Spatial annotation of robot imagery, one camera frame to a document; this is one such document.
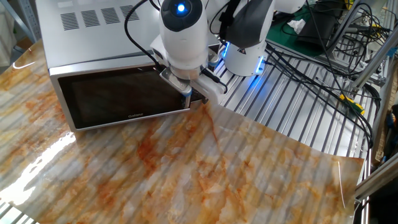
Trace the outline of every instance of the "electronic equipment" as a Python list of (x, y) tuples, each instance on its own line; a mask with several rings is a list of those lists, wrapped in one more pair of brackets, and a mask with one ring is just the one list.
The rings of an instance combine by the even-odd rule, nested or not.
[[(123, 32), (135, 1), (37, 0), (49, 75), (72, 131), (189, 110), (191, 96), (166, 84)], [(159, 12), (140, 7), (132, 36), (150, 50)]]

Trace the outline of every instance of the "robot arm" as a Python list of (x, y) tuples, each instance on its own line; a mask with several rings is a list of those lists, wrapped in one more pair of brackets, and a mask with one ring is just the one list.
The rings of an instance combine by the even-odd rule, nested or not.
[[(225, 88), (207, 69), (208, 31), (217, 30), (221, 39), (238, 48), (263, 45), (275, 1), (165, 0), (159, 13), (160, 35), (151, 44), (157, 60), (167, 67), (160, 76), (184, 95), (190, 94), (192, 86), (212, 102), (221, 103)], [(292, 5), (289, 0), (279, 1)]]

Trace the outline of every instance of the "marble-patterned surface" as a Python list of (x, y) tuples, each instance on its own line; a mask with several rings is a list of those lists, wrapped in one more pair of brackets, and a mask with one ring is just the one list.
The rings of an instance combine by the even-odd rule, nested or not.
[(349, 223), (362, 159), (221, 106), (72, 133), (35, 44), (0, 75), (0, 198), (44, 223)]

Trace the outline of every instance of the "black cable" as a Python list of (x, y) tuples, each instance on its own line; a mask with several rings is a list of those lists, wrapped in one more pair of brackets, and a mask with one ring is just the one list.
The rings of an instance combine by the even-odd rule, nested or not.
[[(372, 15), (372, 9), (370, 8), (370, 6), (369, 6), (368, 4), (366, 4), (366, 3), (359, 3), (358, 5), (362, 5), (362, 4), (366, 5), (366, 6), (369, 8), (371, 17), (373, 17), (373, 15)], [(316, 30), (316, 32), (317, 32), (317, 34), (318, 34), (319, 40), (322, 42), (321, 34), (320, 34), (319, 30), (318, 30), (318, 26), (317, 26), (317, 22), (315, 21), (315, 17), (314, 17), (314, 15), (313, 15), (313, 13), (312, 13), (312, 10), (311, 10), (311, 9), (309, 9), (309, 10), (310, 10), (310, 14), (311, 14), (312, 21), (313, 21), (313, 23), (315, 24), (315, 30)], [(323, 52), (325, 53), (326, 59), (327, 59), (329, 65), (330, 65), (330, 67), (332, 67), (331, 62), (330, 62), (330, 59), (329, 59), (329, 56), (328, 56), (328, 54), (327, 54), (326, 47), (325, 47), (323, 44), (322, 44), (322, 49), (323, 49)], [(331, 74), (333, 75), (333, 79), (335, 80), (335, 82), (336, 82), (336, 84), (337, 84), (337, 87), (340, 89), (341, 94), (342, 94), (345, 98), (347, 98), (346, 95), (345, 95), (344, 92), (343, 92), (342, 87), (341, 87), (340, 84), (338, 83), (338, 80), (337, 80), (337, 78), (336, 78), (336, 75), (335, 75), (334, 72), (333, 72), (333, 69), (332, 69), (332, 73), (331, 73)], [(361, 124), (362, 124), (363, 127), (365, 127), (364, 123), (366, 124), (366, 126), (368, 127), (369, 132), (370, 132), (370, 136), (369, 136), (370, 139), (369, 139), (369, 138), (366, 138), (366, 140), (368, 141), (368, 147), (369, 147), (369, 148), (372, 148), (372, 147), (373, 147), (373, 131), (372, 131), (371, 125), (368, 123), (368, 121), (366, 121), (366, 119), (365, 119), (359, 112), (357, 112), (356, 110), (354, 110), (354, 108), (353, 108), (349, 103), (345, 102), (344, 100), (341, 100), (341, 102), (344, 103), (345, 105), (348, 105), (348, 106), (350, 107), (350, 109), (352, 110), (352, 112), (354, 112), (354, 114), (358, 117), (358, 120), (361, 122)]]
[(158, 10), (158, 11), (160, 10), (160, 8), (157, 7), (157, 5), (154, 3), (154, 0), (149, 0), (149, 2), (156, 10)]
[(216, 15), (213, 17), (213, 19), (212, 19), (211, 22), (210, 22), (209, 30), (210, 30), (210, 32), (211, 32), (212, 34), (214, 34), (214, 35), (218, 35), (218, 34), (220, 34), (220, 33), (218, 33), (218, 34), (214, 33), (214, 32), (212, 31), (212, 29), (211, 29), (211, 26), (213, 25), (213, 22), (214, 22), (214, 20), (216, 19), (216, 17), (218, 16), (218, 14), (219, 14), (228, 4), (229, 4), (229, 2), (227, 2), (227, 3), (216, 13)]
[(386, 10), (387, 12), (390, 12), (390, 13), (392, 13), (395, 17), (396, 17), (396, 21), (398, 21), (398, 16), (397, 16), (397, 14), (395, 14), (394, 12), (392, 12), (392, 11), (390, 11), (390, 10), (388, 10), (388, 9), (384, 9), (384, 8), (382, 8), (383, 10)]
[[(279, 59), (281, 59), (282, 61), (284, 61), (284, 58), (280, 57), (280, 55), (278, 55), (278, 53), (277, 53), (274, 49), (270, 48), (270, 50), (272, 50), (272, 51), (276, 54), (276, 56), (279, 57)], [(308, 85), (306, 85), (306, 82), (303, 82), (302, 80), (298, 79), (297, 77), (294, 76), (294, 74), (293, 74), (291, 71), (289, 71), (288, 69), (286, 69), (286, 67), (283, 66), (283, 65), (282, 65), (270, 52), (268, 52), (267, 50), (266, 50), (266, 52), (273, 58), (273, 60), (274, 60), (283, 70), (285, 70), (287, 73), (290, 74), (290, 76), (288, 76), (289, 78), (291, 78), (293, 81), (296, 81), (296, 82), (298, 82), (298, 83), (300, 83), (300, 84), (303, 84), (303, 86), (305, 86), (305, 87), (306, 87), (310, 92), (312, 92), (314, 95), (318, 95), (318, 93), (317, 93), (316, 91), (314, 91), (314, 90), (311, 89)], [(305, 78), (305, 79), (311, 80), (309, 77), (305, 76), (305, 75), (302, 74), (302, 73), (301, 73), (301, 76), (302, 76), (303, 78)], [(318, 86), (321, 90), (323, 90), (323, 91), (329, 93), (331, 96), (335, 97), (336, 99), (340, 99), (340, 98), (339, 98), (337, 95), (335, 95), (333, 92), (329, 91), (327, 88), (324, 88), (321, 84), (316, 83), (315, 81), (313, 81), (313, 83), (311, 83), (311, 85), (313, 85), (313, 86)], [(326, 105), (328, 105), (328, 106), (330, 106), (331, 108), (333, 108), (334, 110), (336, 110), (339, 114), (341, 114), (341, 115), (343, 115), (344, 117), (346, 117), (346, 114), (345, 114), (344, 112), (340, 111), (338, 108), (336, 108), (336, 106), (332, 105), (331, 103), (329, 103), (327, 100), (323, 99), (322, 97), (319, 97), (319, 99), (320, 99), (322, 102), (324, 102)], [(351, 121), (353, 124), (357, 125), (357, 127), (358, 127), (359, 129), (361, 129), (362, 131), (364, 131), (365, 135), (368, 135), (367, 130), (364, 129), (361, 125), (359, 125), (358, 123), (356, 123), (354, 120), (352, 120), (352, 119), (349, 118), (349, 117), (346, 117), (346, 119), (349, 120), (349, 121)]]
[(127, 14), (126, 19), (124, 20), (124, 31), (126, 32), (126, 35), (128, 37), (128, 39), (138, 48), (140, 49), (144, 54), (146, 54), (154, 63), (155, 63), (155, 68), (158, 72), (162, 71), (162, 66), (160, 65), (160, 63), (158, 61), (156, 61), (156, 59), (148, 52), (146, 51), (143, 47), (141, 47), (130, 35), (129, 33), (129, 29), (128, 29), (128, 23), (129, 23), (129, 19), (132, 15), (132, 13), (142, 4), (144, 4), (146, 1), (148, 0), (141, 0), (139, 3), (137, 3), (133, 8), (131, 8), (131, 10), (129, 11), (129, 14)]
[(219, 77), (213, 75), (207, 68), (201, 71), (202, 74), (206, 75), (208, 78), (211, 78), (213, 82), (219, 83), (220, 85), (225, 87), (224, 94), (228, 92), (228, 87), (220, 80)]

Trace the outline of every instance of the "metal bracket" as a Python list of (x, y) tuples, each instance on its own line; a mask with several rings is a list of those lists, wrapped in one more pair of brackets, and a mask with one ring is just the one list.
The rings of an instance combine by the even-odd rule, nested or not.
[(36, 43), (35, 37), (33, 33), (29, 30), (29, 28), (24, 24), (22, 19), (18, 16), (17, 12), (11, 7), (7, 0), (0, 0), (0, 2), (4, 5), (4, 7), (8, 10), (11, 16), (15, 19), (21, 29), (25, 32), (26, 36), (29, 38), (32, 43)]
[(32, 6), (30, 5), (29, 0), (18, 0), (18, 3), (24, 13), (25, 19), (27, 21), (27, 26), (33, 33), (33, 37), (35, 42), (42, 38), (42, 34), (40, 32), (39, 22), (36, 19), (35, 14), (33, 13)]
[(398, 44), (398, 29), (392, 31), (391, 35), (387, 38), (386, 42), (381, 46), (379, 51), (374, 55), (372, 60), (368, 63), (365, 69), (361, 72), (360, 76), (349, 86), (349, 91), (359, 91), (370, 79), (373, 73), (380, 67), (383, 60), (386, 59), (388, 51)]

